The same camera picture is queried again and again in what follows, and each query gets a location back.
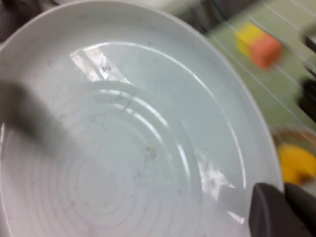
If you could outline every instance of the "white plate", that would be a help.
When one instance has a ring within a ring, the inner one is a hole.
[[[254,183],[282,190],[244,84],[165,13],[114,1],[62,6],[6,43],[0,75],[28,84],[84,151],[72,156],[64,144],[48,158],[9,133],[1,236],[244,237]]]

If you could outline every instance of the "yellow object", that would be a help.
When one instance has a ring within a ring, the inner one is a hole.
[[[284,165],[281,165],[281,170],[284,182],[300,184],[302,178],[300,177],[299,173],[287,168]]]
[[[247,57],[251,57],[251,46],[265,34],[260,28],[252,23],[247,23],[242,28],[236,31],[236,46],[240,52]]]
[[[282,167],[301,176],[316,175],[316,157],[310,152],[294,145],[282,145],[278,149]]]

